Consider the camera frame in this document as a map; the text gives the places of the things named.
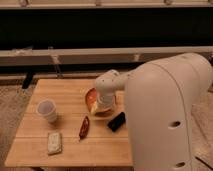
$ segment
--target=table leg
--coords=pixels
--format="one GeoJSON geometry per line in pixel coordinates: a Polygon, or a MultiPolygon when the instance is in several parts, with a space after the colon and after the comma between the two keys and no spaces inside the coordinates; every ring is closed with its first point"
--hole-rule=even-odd
{"type": "Polygon", "coordinates": [[[44,171],[44,169],[42,169],[40,167],[31,167],[31,169],[34,171],[44,171]]]}

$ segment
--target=bread slice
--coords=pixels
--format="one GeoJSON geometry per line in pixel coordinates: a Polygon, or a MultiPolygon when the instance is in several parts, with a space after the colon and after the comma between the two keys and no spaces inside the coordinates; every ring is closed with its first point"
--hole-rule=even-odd
{"type": "Polygon", "coordinates": [[[48,155],[58,154],[62,152],[61,133],[48,133],[47,149],[48,155]]]}

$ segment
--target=cable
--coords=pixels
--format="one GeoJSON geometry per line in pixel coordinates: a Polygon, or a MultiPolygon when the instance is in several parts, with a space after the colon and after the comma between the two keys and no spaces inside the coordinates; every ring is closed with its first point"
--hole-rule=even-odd
{"type": "Polygon", "coordinates": [[[195,156],[195,158],[200,161],[201,163],[203,163],[206,167],[208,167],[211,171],[213,171],[213,167],[211,167],[208,163],[206,163],[205,161],[203,161],[201,158],[195,156]]]}

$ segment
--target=sausage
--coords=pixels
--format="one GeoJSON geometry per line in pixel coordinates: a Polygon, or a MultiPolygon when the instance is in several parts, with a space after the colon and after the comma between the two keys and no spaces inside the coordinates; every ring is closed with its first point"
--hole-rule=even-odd
{"type": "Polygon", "coordinates": [[[86,116],[83,120],[83,123],[81,125],[81,129],[80,129],[80,132],[79,132],[80,140],[87,136],[88,130],[89,130],[89,118],[88,118],[88,116],[86,116]]]}

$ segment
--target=paper cup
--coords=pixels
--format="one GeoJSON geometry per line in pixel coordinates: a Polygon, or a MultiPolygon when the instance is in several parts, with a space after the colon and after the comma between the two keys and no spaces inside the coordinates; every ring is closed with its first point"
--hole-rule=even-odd
{"type": "Polygon", "coordinates": [[[49,123],[53,123],[57,120],[56,105],[52,100],[47,99],[39,102],[36,112],[39,116],[44,117],[49,123]]]}

